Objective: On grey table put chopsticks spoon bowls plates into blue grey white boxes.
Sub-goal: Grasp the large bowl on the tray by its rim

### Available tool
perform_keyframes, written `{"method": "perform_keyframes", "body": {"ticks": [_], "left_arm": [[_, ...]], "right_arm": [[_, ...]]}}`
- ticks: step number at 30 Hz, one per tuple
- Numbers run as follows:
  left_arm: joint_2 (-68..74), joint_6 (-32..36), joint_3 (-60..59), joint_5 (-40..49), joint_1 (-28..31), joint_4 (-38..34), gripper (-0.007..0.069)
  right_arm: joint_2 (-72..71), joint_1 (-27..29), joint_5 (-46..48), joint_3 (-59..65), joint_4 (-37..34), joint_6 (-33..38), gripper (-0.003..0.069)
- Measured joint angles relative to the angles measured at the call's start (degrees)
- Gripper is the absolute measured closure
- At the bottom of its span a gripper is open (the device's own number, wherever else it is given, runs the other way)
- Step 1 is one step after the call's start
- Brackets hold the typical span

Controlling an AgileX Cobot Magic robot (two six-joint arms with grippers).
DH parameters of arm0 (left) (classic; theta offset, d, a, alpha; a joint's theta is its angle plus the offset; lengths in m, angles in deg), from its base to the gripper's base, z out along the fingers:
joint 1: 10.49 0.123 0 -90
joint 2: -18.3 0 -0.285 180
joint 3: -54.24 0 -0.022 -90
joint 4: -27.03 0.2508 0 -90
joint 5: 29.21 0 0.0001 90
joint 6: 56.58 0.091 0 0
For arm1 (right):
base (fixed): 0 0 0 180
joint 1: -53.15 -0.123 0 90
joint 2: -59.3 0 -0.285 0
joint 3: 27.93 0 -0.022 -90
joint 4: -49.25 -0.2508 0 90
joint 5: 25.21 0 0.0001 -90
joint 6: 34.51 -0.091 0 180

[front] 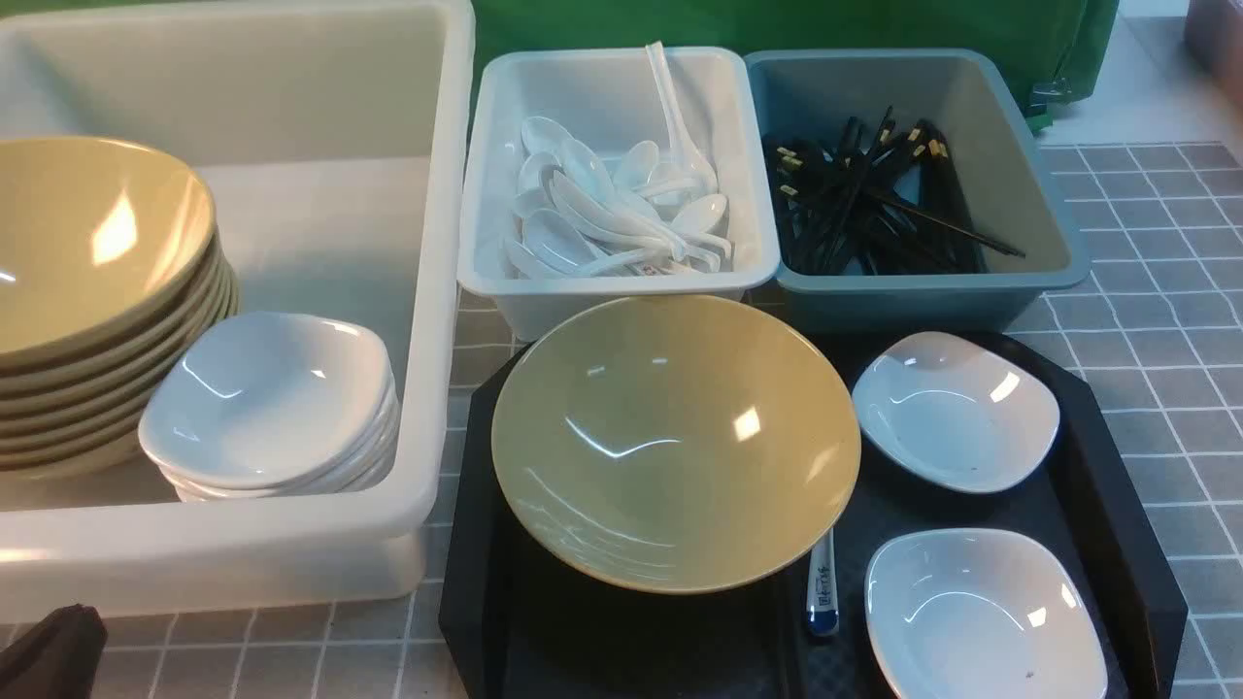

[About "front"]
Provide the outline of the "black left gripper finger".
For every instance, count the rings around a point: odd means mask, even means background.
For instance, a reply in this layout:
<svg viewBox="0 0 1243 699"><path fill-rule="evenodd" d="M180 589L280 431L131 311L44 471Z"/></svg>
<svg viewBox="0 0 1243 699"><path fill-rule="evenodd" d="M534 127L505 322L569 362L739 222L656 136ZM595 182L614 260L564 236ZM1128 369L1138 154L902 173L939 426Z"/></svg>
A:
<svg viewBox="0 0 1243 699"><path fill-rule="evenodd" d="M2 698L88 698L108 632L94 607L53 609L1 653Z"/></svg>

